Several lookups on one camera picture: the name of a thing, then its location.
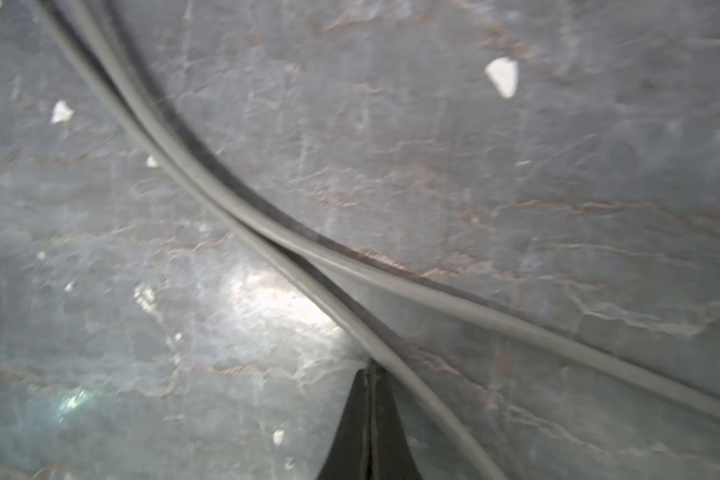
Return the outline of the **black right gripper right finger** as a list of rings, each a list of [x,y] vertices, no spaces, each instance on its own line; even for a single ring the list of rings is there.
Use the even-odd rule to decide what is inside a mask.
[[[421,480],[396,407],[387,372],[368,369],[370,382],[369,479]]]

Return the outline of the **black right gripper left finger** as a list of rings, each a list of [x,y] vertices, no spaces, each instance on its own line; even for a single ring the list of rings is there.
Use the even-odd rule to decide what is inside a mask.
[[[317,480],[369,478],[371,388],[369,371],[356,372],[333,442]]]

